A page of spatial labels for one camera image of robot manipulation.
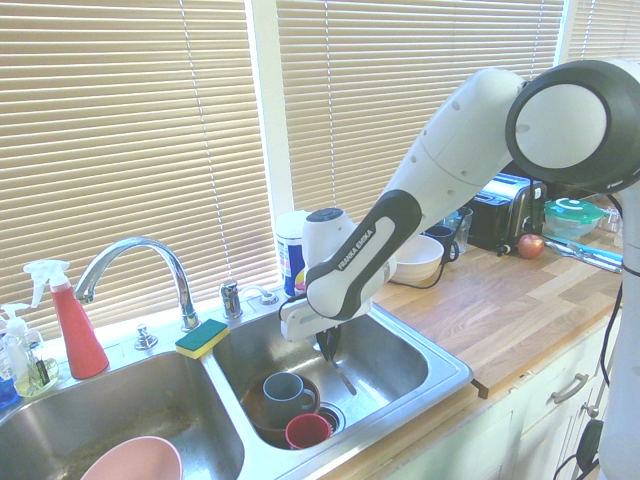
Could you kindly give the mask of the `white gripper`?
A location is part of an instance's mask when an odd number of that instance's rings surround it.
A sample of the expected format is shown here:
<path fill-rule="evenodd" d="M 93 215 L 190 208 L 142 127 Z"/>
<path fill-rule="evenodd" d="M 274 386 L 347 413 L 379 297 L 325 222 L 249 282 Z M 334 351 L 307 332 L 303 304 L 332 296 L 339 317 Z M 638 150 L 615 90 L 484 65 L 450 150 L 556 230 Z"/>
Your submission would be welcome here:
<path fill-rule="evenodd" d="M 317 314 L 311 308 L 305 294 L 287 299 L 280 306 L 278 316 L 282 336 L 287 341 L 298 341 L 315 335 L 324 359 L 334 360 L 341 339 L 341 324 L 346 323 L 346 320 L 331 319 Z"/>

